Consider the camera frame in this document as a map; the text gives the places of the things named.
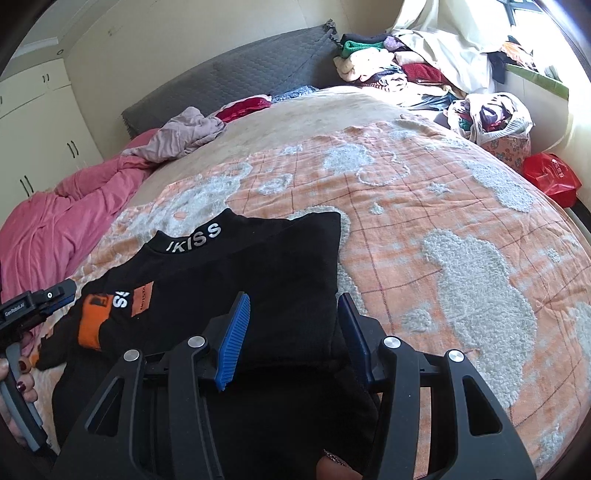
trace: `orange patch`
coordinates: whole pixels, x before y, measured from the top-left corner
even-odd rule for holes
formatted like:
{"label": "orange patch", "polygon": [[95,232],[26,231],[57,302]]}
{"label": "orange patch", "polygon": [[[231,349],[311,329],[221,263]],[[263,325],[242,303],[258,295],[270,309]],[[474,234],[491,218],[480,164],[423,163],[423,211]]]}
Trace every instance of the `orange patch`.
{"label": "orange patch", "polygon": [[78,330],[78,344],[86,348],[100,351],[99,329],[109,318],[113,295],[88,295],[82,304],[82,319]]}
{"label": "orange patch", "polygon": [[132,317],[148,310],[150,307],[150,300],[152,299],[153,286],[154,282],[151,281],[147,285],[134,290],[134,305],[131,308]]}
{"label": "orange patch", "polygon": [[31,362],[32,367],[34,367],[37,364],[37,362],[39,361],[39,352],[37,350],[31,353],[31,355],[29,356],[29,361]]}

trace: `fingernail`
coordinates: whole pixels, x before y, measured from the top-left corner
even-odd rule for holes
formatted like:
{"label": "fingernail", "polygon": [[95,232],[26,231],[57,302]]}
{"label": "fingernail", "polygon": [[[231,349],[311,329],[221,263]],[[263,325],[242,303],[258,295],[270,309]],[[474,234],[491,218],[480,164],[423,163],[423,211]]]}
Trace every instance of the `fingernail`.
{"label": "fingernail", "polygon": [[336,463],[337,465],[342,465],[345,466],[347,468],[350,468],[350,466],[347,464],[347,462],[345,462],[344,460],[341,460],[341,458],[337,457],[334,453],[330,453],[328,451],[324,451],[324,454],[330,459],[332,460],[334,463]]}

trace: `white wardrobe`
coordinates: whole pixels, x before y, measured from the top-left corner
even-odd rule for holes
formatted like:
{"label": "white wardrobe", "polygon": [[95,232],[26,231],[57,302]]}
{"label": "white wardrobe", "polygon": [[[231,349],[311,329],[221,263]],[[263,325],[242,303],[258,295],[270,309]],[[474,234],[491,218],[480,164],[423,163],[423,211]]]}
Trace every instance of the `white wardrobe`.
{"label": "white wardrobe", "polygon": [[0,225],[34,192],[101,161],[63,60],[0,82]]}

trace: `orange plaid blanket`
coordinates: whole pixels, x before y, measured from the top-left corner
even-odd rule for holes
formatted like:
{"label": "orange plaid blanket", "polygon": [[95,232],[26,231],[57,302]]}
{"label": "orange plaid blanket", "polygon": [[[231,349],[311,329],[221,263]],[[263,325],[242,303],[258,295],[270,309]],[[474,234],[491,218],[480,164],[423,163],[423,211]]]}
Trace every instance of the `orange plaid blanket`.
{"label": "orange plaid blanket", "polygon": [[[339,211],[339,290],[361,312],[416,350],[466,351],[539,477],[573,438],[591,399],[591,247],[483,149],[402,115],[230,161],[124,211],[74,279],[81,287],[157,229],[188,235],[226,207],[262,218]],[[60,371],[36,374],[50,396]],[[417,477],[427,469],[428,395],[423,413]]]}

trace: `gray headboard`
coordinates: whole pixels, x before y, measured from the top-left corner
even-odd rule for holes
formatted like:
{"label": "gray headboard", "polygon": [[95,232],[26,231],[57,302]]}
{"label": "gray headboard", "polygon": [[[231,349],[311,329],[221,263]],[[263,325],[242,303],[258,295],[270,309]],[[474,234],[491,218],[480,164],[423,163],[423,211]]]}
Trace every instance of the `gray headboard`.
{"label": "gray headboard", "polygon": [[163,126],[188,106],[209,115],[251,95],[280,95],[302,85],[342,84],[332,59],[339,55],[331,21],[235,48],[170,80],[123,113],[133,138]]}

